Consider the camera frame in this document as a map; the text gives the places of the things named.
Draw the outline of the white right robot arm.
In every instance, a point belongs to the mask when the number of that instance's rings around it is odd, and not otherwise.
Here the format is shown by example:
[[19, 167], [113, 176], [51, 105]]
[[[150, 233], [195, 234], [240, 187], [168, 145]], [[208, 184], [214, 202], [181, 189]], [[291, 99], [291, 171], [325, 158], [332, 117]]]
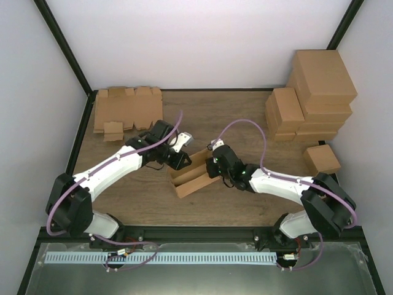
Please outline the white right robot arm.
[[319, 233], [338, 239], [355, 223], [356, 204], [328, 174], [314, 177], [277, 173], [258, 165], [243, 163], [223, 142], [210, 144], [212, 156], [206, 161], [210, 178], [220, 176], [229, 188], [253, 194], [270, 194], [303, 207], [298, 213], [285, 213], [276, 222], [271, 239], [288, 247], [296, 238]]

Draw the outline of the brown cardboard box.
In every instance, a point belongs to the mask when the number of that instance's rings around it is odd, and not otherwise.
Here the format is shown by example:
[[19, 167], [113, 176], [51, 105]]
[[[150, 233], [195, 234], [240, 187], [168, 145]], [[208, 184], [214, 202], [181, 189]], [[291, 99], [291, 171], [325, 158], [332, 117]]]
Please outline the brown cardboard box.
[[190, 166], [181, 170], [167, 168], [169, 183], [180, 199], [220, 180], [219, 176], [210, 178], [208, 175], [206, 160], [211, 156], [212, 152], [206, 148], [190, 156]]

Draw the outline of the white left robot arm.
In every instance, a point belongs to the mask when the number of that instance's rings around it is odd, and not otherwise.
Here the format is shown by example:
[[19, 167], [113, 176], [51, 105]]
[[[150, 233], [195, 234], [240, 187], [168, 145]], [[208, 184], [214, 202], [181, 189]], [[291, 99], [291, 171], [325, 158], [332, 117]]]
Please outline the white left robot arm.
[[59, 175], [46, 206], [47, 232], [51, 236], [89, 234], [103, 238], [111, 248], [125, 242], [124, 225], [113, 215], [93, 210], [93, 202], [108, 187], [150, 162], [181, 170], [192, 161], [182, 150], [193, 140], [187, 132], [158, 120], [151, 130], [132, 137], [112, 156], [84, 172]]

